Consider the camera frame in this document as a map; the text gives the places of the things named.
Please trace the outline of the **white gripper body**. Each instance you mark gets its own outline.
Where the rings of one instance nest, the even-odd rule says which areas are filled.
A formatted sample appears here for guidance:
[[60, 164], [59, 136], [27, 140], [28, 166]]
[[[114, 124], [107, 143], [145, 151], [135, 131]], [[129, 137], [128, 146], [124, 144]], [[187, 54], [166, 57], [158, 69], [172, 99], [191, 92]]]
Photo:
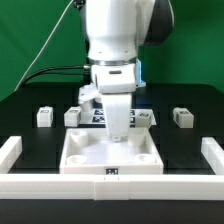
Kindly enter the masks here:
[[126, 138], [130, 127], [132, 95], [103, 94], [101, 99], [107, 135], [113, 141]]

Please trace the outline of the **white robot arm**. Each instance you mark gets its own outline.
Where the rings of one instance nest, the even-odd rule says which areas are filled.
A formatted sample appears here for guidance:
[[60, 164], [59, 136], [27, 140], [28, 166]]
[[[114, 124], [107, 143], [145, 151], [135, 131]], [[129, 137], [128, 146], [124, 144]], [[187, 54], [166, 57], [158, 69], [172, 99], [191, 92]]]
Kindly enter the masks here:
[[170, 0], [85, 0], [80, 10], [89, 43], [89, 98], [102, 102], [107, 135], [128, 135], [138, 85], [138, 48], [159, 45], [174, 27]]

